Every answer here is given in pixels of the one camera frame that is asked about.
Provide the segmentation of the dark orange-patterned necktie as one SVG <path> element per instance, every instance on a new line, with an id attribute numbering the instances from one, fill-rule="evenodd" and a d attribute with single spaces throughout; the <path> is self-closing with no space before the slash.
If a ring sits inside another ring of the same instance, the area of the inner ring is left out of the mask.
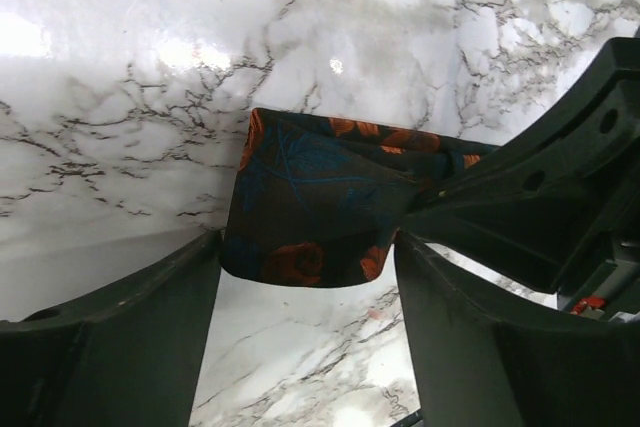
<path id="1" fill-rule="evenodd" d="M 411 204 L 491 150 L 428 132 L 254 109 L 222 267 L 289 287 L 373 281 Z"/>

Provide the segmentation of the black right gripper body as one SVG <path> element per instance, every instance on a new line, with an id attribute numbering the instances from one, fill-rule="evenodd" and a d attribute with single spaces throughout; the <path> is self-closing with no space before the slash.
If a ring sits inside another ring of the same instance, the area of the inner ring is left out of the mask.
<path id="1" fill-rule="evenodd" d="M 613 158 L 594 172 L 602 210 L 586 251 L 556 294 L 559 310 L 594 320 L 639 317 L 639 83 L 622 81 L 605 100 L 599 133 L 619 134 Z"/>

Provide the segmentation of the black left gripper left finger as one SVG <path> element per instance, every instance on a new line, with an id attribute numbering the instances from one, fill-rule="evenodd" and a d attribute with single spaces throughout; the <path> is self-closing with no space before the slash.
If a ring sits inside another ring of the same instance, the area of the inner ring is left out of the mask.
<path id="1" fill-rule="evenodd" d="M 186 426 L 222 235 L 74 300 L 1 323 L 4 426 Z"/>

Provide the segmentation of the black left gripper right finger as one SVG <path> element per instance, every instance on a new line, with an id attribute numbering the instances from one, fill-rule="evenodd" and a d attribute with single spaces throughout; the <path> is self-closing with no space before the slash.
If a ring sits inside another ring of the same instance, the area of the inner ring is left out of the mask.
<path id="1" fill-rule="evenodd" d="M 635 426 L 639 326 L 553 310 L 401 233 L 394 248 L 428 426 Z"/>

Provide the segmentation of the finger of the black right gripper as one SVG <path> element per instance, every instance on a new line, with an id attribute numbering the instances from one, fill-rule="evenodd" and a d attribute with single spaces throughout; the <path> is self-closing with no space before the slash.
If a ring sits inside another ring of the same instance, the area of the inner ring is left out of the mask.
<path id="1" fill-rule="evenodd" d="M 639 40 L 628 37 L 607 40 L 581 76 L 544 115 L 504 146 L 443 182 L 440 188 L 450 194 L 458 184 L 469 186 L 478 178 L 532 159 L 584 126 L 619 81 L 638 78 Z"/>
<path id="2" fill-rule="evenodd" d="M 536 291 L 557 293 L 602 210 L 594 172 L 611 142 L 556 141 L 498 173 L 422 195 L 399 241 L 439 244 Z"/>

